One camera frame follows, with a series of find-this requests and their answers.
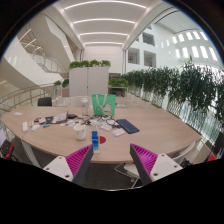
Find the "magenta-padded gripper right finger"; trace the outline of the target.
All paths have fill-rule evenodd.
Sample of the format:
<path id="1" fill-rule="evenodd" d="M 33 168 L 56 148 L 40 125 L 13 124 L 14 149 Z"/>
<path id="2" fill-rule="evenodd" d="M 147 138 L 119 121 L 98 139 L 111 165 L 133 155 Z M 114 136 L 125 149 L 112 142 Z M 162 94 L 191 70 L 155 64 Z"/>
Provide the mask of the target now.
<path id="1" fill-rule="evenodd" d="M 155 154 L 131 143 L 130 154 L 137 168 L 141 183 L 147 185 L 182 169 L 166 154 Z"/>

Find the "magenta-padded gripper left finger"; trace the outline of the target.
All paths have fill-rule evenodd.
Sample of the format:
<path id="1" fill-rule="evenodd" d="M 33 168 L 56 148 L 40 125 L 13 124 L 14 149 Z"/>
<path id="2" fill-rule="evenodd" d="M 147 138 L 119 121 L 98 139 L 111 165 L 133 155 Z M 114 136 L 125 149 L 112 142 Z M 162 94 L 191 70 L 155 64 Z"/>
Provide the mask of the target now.
<path id="1" fill-rule="evenodd" d="M 81 186 L 92 156 L 93 145 L 90 144 L 66 157 L 56 157 L 44 170 Z"/>

